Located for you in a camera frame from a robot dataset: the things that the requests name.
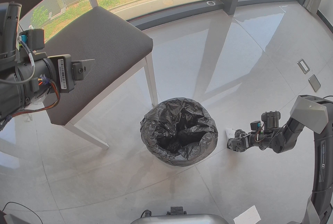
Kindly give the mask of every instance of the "gray chair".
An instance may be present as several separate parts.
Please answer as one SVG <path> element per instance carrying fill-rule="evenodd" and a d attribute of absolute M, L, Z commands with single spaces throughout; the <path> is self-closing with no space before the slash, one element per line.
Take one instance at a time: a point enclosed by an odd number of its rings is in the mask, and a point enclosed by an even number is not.
<path fill-rule="evenodd" d="M 72 60 L 95 59 L 96 64 L 72 92 L 63 93 L 59 104 L 47 110 L 51 123 L 107 149 L 105 142 L 75 124 L 142 67 L 152 105 L 157 105 L 152 47 L 149 36 L 102 7 L 94 7 L 64 27 L 45 43 L 47 54 L 70 54 Z M 54 100 L 55 96 L 48 95 L 44 104 Z"/>

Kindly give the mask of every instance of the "white chair leg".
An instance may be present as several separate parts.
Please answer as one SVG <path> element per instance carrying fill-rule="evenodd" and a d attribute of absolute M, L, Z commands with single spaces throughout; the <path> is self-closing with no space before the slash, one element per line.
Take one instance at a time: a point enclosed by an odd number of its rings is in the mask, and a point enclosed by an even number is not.
<path fill-rule="evenodd" d="M 152 53 L 149 53 L 146 56 L 146 65 L 144 66 L 144 72 L 147 78 L 147 84 L 148 84 L 150 99 L 152 100 L 152 105 L 156 106 L 159 103 L 159 101 L 157 99 L 154 66 L 152 64 Z"/>
<path fill-rule="evenodd" d="M 102 149 L 106 150 L 109 148 L 109 145 L 102 140 L 98 139 L 94 135 L 90 134 L 87 131 L 83 131 L 79 129 L 78 127 L 74 126 L 72 123 L 68 122 L 65 126 L 63 126 L 65 129 L 71 131 L 72 133 L 76 134 L 77 136 L 87 140 L 90 143 L 93 143 L 97 145 L 98 147 L 101 147 Z"/>

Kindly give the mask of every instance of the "crumpled black plastic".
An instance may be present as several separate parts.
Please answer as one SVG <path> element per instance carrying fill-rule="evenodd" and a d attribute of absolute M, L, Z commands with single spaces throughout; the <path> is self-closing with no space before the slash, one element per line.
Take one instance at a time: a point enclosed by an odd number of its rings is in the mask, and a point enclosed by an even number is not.
<path fill-rule="evenodd" d="M 189 98 L 166 100 L 141 121 L 141 139 L 147 149 L 173 166 L 190 166 L 217 145 L 215 121 L 200 103 Z"/>
<path fill-rule="evenodd" d="M 244 132 L 243 130 L 236 130 L 235 131 L 235 137 L 234 138 L 230 138 L 228 140 L 227 148 L 231 149 L 232 151 L 235 151 L 235 152 L 244 152 L 246 149 L 240 149 L 238 146 L 232 145 L 231 141 L 234 140 L 235 138 L 236 139 L 240 139 L 242 136 L 244 136 L 246 134 L 247 133 Z"/>

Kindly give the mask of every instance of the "chair seat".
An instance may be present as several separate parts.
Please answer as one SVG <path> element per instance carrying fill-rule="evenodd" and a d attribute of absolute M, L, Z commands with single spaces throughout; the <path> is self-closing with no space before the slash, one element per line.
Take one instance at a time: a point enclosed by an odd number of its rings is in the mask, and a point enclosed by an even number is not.
<path fill-rule="evenodd" d="M 50 121 L 67 124 L 107 86 L 147 56 L 152 39 L 122 18 L 102 7 L 86 12 L 45 43 L 50 55 L 70 54 L 72 61 L 95 59 L 96 64 L 70 93 L 62 93 L 59 104 L 47 110 Z M 44 105 L 55 101 L 54 94 Z"/>

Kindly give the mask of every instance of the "smartphone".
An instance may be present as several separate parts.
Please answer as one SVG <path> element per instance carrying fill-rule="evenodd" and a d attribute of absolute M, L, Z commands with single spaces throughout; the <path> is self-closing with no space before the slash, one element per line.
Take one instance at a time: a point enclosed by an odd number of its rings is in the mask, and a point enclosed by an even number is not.
<path fill-rule="evenodd" d="M 315 92 L 317 92 L 319 90 L 319 88 L 321 87 L 320 82 L 318 81 L 318 79 L 315 75 L 312 75 L 309 78 L 309 83 L 311 84 L 311 86 Z"/>

